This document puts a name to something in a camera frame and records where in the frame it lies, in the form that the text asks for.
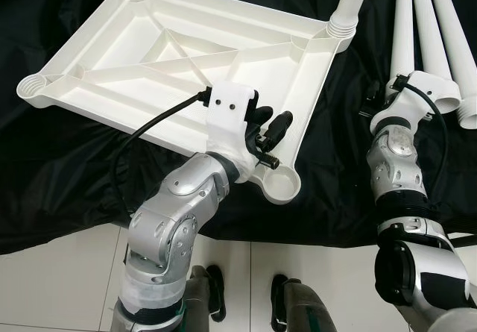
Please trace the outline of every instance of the white plastic tray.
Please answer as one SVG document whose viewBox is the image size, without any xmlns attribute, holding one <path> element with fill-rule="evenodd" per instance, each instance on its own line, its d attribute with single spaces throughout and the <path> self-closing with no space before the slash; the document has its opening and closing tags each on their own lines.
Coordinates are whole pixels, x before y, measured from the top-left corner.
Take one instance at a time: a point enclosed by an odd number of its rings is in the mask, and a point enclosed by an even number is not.
<svg viewBox="0 0 477 332">
<path fill-rule="evenodd" d="M 341 39 L 326 22 L 236 0 L 105 0 L 18 95 L 132 133 L 173 105 L 228 80 L 259 94 L 259 106 L 293 113 L 273 150 L 281 166 L 251 178 L 276 204 L 300 190 L 294 162 Z M 206 150 L 206 108 L 195 103 L 142 138 L 190 156 Z"/>
</svg>

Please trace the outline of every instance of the black connector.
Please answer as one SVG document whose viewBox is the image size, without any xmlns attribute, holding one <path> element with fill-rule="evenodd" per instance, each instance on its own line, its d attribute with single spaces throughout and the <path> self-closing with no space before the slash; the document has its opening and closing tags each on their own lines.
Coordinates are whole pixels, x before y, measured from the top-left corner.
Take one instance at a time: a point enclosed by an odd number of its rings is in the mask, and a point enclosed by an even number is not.
<svg viewBox="0 0 477 332">
<path fill-rule="evenodd" d="M 210 96 L 212 95 L 212 88 L 207 86 L 205 91 L 201 91 L 197 94 L 198 101 L 203 102 L 205 107 L 209 106 L 210 103 Z"/>
<path fill-rule="evenodd" d="M 396 77 L 395 82 L 393 82 L 393 85 L 391 88 L 393 90 L 401 92 L 405 88 L 405 84 L 407 84 L 409 81 L 409 76 L 404 76 L 404 75 L 398 75 Z"/>
<path fill-rule="evenodd" d="M 280 165 L 280 159 L 271 154 L 262 153 L 258 151 L 255 154 L 255 157 L 258 158 L 260 164 L 262 164 L 263 166 L 267 166 L 268 168 L 271 168 L 273 170 L 278 168 L 278 166 Z"/>
<path fill-rule="evenodd" d="M 268 130 L 263 136 L 256 138 L 256 146 L 260 151 L 266 153 L 271 151 L 283 139 L 293 122 L 293 114 L 290 111 L 285 111 L 279 114 L 268 126 Z"/>
</svg>

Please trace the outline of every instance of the circular hole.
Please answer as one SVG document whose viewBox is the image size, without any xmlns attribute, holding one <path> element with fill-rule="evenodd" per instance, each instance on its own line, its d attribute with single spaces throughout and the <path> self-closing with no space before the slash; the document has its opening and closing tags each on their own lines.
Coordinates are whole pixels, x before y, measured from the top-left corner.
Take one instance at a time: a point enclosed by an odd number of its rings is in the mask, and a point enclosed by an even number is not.
<svg viewBox="0 0 477 332">
<path fill-rule="evenodd" d="M 263 178 L 263 191 L 269 201 L 286 204 L 300 191 L 300 176 L 290 167 L 267 169 Z"/>
<path fill-rule="evenodd" d="M 455 110 L 457 107 L 459 107 L 460 103 L 461 102 L 456 98 L 447 97 L 436 100 L 435 105 L 437 108 L 439 108 L 439 111 L 442 114 L 445 114 Z"/>
<path fill-rule="evenodd" d="M 23 78 L 16 91 L 21 97 L 31 97 L 38 93 L 43 87 L 46 86 L 46 79 L 40 75 L 30 75 Z"/>
</svg>

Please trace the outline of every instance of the robotic arm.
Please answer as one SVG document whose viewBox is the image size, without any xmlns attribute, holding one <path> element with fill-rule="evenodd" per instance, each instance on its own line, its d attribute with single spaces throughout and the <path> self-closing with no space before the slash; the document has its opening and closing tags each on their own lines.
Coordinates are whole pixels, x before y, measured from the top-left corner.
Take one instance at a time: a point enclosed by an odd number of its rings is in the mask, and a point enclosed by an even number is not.
<svg viewBox="0 0 477 332">
<path fill-rule="evenodd" d="M 214 216 L 231 183 L 247 181 L 257 163 L 272 169 L 279 165 L 268 152 L 285 136 L 292 115 L 278 115 L 261 135 L 273 110 L 257 109 L 258 98 L 240 84 L 222 82 L 212 89 L 204 103 L 209 108 L 207 152 L 171 172 L 131 220 L 112 332 L 169 332 L 181 325 L 198 231 Z"/>
<path fill-rule="evenodd" d="M 421 100 L 408 109 L 410 101 L 420 98 L 411 96 L 407 83 L 425 86 L 425 73 L 399 77 L 394 88 L 400 93 L 371 124 L 376 135 L 367 162 L 379 217 L 376 290 L 396 306 L 414 332 L 477 331 L 477 306 L 467 271 L 442 226 L 433 220 L 437 211 L 417 165 L 414 132 L 429 107 L 424 109 Z"/>
</svg>

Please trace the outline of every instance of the white plastic leg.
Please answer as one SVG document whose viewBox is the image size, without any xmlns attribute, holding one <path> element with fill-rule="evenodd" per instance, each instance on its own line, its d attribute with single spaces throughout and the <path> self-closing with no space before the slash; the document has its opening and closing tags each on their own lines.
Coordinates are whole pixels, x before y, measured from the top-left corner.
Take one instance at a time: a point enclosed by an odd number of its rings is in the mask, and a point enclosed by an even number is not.
<svg viewBox="0 0 477 332">
<path fill-rule="evenodd" d="M 477 66 L 452 0 L 434 0 L 452 75 L 462 96 L 457 110 L 462 128 L 477 129 Z"/>
<path fill-rule="evenodd" d="M 344 39 L 338 47 L 338 52 L 346 50 L 355 36 L 358 13 L 363 1 L 340 0 L 336 11 L 329 18 L 326 27 L 328 35 Z"/>
<path fill-rule="evenodd" d="M 417 29 L 419 31 L 420 48 L 423 55 L 424 71 L 451 81 L 446 52 L 440 37 L 439 26 L 435 17 L 431 0 L 414 0 L 416 9 Z M 458 86 L 447 91 L 435 104 L 441 113 L 455 110 L 461 103 Z"/>
<path fill-rule="evenodd" d="M 390 85 L 392 85 L 397 75 L 409 75 L 413 71 L 414 38 L 412 0 L 396 0 L 393 52 L 391 56 L 391 80 L 386 85 L 386 95 L 396 92 L 390 88 Z"/>
</svg>

